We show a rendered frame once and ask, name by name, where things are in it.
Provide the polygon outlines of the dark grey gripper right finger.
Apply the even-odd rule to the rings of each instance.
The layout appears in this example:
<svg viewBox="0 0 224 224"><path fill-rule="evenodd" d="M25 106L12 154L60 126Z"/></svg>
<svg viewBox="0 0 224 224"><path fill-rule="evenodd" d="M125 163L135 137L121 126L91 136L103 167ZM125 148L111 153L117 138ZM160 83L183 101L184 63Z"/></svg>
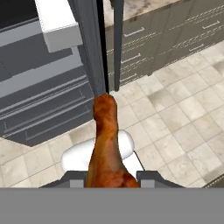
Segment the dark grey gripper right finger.
<svg viewBox="0 0 224 224"><path fill-rule="evenodd" d="M182 188L182 185L163 178L158 171L137 171L136 178L141 188Z"/></svg>

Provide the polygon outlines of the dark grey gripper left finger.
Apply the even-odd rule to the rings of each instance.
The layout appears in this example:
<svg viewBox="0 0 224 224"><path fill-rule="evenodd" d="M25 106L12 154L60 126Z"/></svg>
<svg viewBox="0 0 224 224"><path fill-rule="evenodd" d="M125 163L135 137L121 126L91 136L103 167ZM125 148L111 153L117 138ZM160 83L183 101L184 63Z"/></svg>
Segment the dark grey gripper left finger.
<svg viewBox="0 0 224 224"><path fill-rule="evenodd" d="M83 188L86 184L87 174L86 171L67 171L61 179L42 185L42 188Z"/></svg>

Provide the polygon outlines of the brown chicken drumstick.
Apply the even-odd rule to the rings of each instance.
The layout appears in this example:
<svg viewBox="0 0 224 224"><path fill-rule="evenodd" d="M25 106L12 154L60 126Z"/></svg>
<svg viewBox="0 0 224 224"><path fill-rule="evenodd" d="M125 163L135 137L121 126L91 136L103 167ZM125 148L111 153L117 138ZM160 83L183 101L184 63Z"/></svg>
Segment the brown chicken drumstick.
<svg viewBox="0 0 224 224"><path fill-rule="evenodd" d="M138 188L123 164L118 146L117 105L108 93L94 98L96 138L87 170L86 187Z"/></svg>

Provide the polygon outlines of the dark grey open fridge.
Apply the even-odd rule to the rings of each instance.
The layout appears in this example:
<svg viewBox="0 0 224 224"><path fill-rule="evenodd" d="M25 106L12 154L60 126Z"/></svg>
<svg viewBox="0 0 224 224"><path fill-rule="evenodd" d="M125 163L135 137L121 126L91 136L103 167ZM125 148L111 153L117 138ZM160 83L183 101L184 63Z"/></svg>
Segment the dark grey open fridge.
<svg viewBox="0 0 224 224"><path fill-rule="evenodd" d="M102 0L68 0L82 44L48 52L34 0L0 0L0 138L35 146L93 117L104 93Z"/></svg>

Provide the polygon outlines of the dark grey fridge door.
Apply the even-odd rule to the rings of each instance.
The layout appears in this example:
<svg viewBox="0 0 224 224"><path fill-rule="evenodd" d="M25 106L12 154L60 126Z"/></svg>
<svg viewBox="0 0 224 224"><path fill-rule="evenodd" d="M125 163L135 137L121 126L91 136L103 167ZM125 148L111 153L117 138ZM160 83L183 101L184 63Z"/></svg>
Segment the dark grey fridge door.
<svg viewBox="0 0 224 224"><path fill-rule="evenodd" d="M123 35L123 0L114 0L114 84L115 91L120 88L120 68Z"/></svg>

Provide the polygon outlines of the white rounded object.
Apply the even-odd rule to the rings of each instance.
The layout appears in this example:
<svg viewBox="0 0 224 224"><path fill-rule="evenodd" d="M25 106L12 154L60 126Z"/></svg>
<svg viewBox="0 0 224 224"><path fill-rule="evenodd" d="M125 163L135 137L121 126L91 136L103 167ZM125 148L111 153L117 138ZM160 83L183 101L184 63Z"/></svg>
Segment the white rounded object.
<svg viewBox="0 0 224 224"><path fill-rule="evenodd" d="M135 178L137 172L143 171L144 168L134 151L134 140L126 130L120 130L118 132L118 145L123 164ZM86 172L94 147L95 138L91 138L65 150L60 160L62 170L64 172Z"/></svg>

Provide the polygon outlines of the taupe cabinet corner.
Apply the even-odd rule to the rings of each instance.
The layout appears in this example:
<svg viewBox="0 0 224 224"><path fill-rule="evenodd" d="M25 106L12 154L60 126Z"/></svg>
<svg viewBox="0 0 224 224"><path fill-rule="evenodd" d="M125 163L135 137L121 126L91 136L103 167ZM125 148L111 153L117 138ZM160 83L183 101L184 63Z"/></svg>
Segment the taupe cabinet corner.
<svg viewBox="0 0 224 224"><path fill-rule="evenodd" d="M205 188L224 188L224 173L207 183Z"/></svg>

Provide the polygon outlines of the taupe cabinet run with drawers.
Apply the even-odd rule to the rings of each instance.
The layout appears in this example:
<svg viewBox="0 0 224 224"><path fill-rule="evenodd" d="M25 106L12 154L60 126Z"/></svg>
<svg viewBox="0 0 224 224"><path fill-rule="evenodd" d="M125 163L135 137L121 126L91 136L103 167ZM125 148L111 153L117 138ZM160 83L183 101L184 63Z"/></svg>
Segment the taupe cabinet run with drawers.
<svg viewBox="0 0 224 224"><path fill-rule="evenodd" d="M224 39L224 0L123 0L120 84Z"/></svg>

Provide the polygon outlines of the white box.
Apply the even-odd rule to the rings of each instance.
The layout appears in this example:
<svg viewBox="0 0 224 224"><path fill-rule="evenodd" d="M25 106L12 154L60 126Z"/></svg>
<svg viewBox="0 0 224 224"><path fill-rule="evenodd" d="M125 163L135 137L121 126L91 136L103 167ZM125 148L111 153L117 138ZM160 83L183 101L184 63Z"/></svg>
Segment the white box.
<svg viewBox="0 0 224 224"><path fill-rule="evenodd" d="M79 23L68 0L34 0L49 53L82 44Z"/></svg>

